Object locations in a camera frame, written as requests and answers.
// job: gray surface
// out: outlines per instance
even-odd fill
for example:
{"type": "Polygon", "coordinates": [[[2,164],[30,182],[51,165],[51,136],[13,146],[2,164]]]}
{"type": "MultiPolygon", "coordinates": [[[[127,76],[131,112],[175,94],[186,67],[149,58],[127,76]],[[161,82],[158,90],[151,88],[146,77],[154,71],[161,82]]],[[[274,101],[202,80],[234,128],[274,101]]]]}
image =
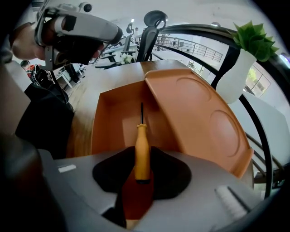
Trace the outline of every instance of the gray surface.
{"type": "MultiPolygon", "coordinates": [[[[252,189],[216,164],[177,152],[166,153],[189,166],[192,172],[191,182],[176,198],[154,201],[134,231],[208,232],[233,223],[234,219],[230,212],[214,191],[221,185],[229,186],[250,209],[260,202],[259,196],[256,196],[252,189]]],[[[93,167],[114,154],[116,152],[55,161],[49,156],[51,159],[49,162],[56,170],[55,164],[58,167],[74,164],[77,167],[61,174],[57,171],[55,174],[48,175],[50,179],[48,182],[53,186],[52,192],[61,202],[62,211],[70,223],[69,231],[79,231],[75,227],[84,228],[84,224],[87,223],[88,227],[85,227],[84,231],[91,231],[95,224],[100,225],[99,230],[96,231],[124,230],[100,215],[114,205],[116,194],[104,192],[92,177],[93,167]],[[59,183],[62,185],[61,192],[59,192],[59,183]],[[77,202],[77,206],[71,205],[71,202],[77,202]]]]}
{"type": "MultiPolygon", "coordinates": [[[[63,175],[59,173],[55,166],[55,161],[48,151],[39,149],[39,153],[43,165],[43,175],[47,180],[48,186],[60,210],[63,212],[68,232],[127,231],[103,218],[96,212],[91,204],[88,204],[76,194],[76,189],[70,187],[66,179],[63,178],[63,175]]],[[[83,188],[82,191],[88,192],[87,188],[83,188]]],[[[102,201],[102,198],[95,192],[90,192],[90,194],[98,198],[99,201],[102,201]]]]}
{"type": "Polygon", "coordinates": [[[134,228],[136,231],[208,232],[231,224],[233,218],[214,191],[220,185],[230,186],[238,195],[243,194],[250,208],[260,202],[253,190],[216,164],[178,152],[166,153],[189,166],[191,182],[176,198],[154,201],[134,228]]]}
{"type": "Polygon", "coordinates": [[[61,173],[61,175],[74,192],[99,214],[103,214],[110,207],[114,207],[117,194],[103,191],[94,180],[92,170],[96,164],[115,155],[117,152],[55,160],[57,167],[70,164],[76,165],[76,169],[61,173]]]}

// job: black chair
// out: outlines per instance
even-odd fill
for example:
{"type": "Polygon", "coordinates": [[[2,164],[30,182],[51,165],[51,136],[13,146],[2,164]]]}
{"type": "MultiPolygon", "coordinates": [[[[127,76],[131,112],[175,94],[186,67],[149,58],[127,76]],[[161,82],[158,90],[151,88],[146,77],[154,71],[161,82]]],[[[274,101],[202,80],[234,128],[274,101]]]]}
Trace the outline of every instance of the black chair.
{"type": "MultiPolygon", "coordinates": [[[[132,55],[133,53],[135,53],[135,51],[129,51],[129,48],[130,48],[130,43],[131,43],[131,39],[132,39],[132,35],[134,34],[134,30],[132,29],[132,23],[130,23],[127,27],[127,33],[132,33],[130,35],[128,35],[126,37],[126,40],[125,40],[125,44],[124,44],[124,48],[123,48],[123,51],[121,52],[121,54],[125,53],[125,54],[129,54],[129,55],[132,55]]],[[[115,67],[115,66],[118,66],[119,63],[116,62],[115,60],[115,56],[116,55],[113,55],[113,52],[114,51],[108,51],[108,52],[104,52],[104,54],[109,54],[108,56],[104,56],[102,57],[101,59],[109,59],[109,62],[107,63],[103,63],[103,64],[97,64],[95,66],[95,68],[104,68],[104,69],[109,69],[109,68],[112,68],[112,67],[115,67]]]]}
{"type": "Polygon", "coordinates": [[[159,32],[166,26],[166,19],[167,15],[160,10],[154,10],[145,15],[144,23],[148,28],[142,34],[136,62],[148,61],[159,32]],[[164,22],[164,26],[158,29],[161,22],[164,22]]]}

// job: wooden table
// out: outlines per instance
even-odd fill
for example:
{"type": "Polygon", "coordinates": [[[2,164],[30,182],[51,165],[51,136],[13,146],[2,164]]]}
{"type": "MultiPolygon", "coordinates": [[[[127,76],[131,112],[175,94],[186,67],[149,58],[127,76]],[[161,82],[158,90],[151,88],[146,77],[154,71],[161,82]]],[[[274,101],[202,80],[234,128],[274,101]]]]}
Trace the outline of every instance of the wooden table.
{"type": "Polygon", "coordinates": [[[186,68],[177,60],[132,63],[107,70],[87,68],[86,77],[69,96],[75,109],[67,146],[67,158],[91,155],[92,127],[99,95],[102,92],[143,81],[150,70],[186,68]]]}

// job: orange tray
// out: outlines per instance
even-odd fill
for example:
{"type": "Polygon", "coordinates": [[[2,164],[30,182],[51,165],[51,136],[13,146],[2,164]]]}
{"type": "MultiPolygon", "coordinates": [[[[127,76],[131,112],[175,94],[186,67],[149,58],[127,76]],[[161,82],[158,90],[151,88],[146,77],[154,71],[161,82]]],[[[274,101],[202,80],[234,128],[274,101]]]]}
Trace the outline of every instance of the orange tray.
{"type": "Polygon", "coordinates": [[[135,146],[141,102],[150,146],[180,151],[176,138],[145,81],[100,94],[92,130],[92,154],[135,146]]]}
{"type": "Polygon", "coordinates": [[[149,71],[145,81],[181,152],[243,176],[253,149],[234,113],[206,81],[190,68],[149,71]]]}

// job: window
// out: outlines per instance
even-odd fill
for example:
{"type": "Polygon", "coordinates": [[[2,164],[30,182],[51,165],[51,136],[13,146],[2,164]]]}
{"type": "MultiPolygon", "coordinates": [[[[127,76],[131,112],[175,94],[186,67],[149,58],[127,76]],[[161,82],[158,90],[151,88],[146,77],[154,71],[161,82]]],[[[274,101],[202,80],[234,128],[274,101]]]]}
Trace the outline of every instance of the window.
{"type": "Polygon", "coordinates": [[[253,65],[246,78],[246,90],[260,97],[270,85],[270,81],[253,65]]]}

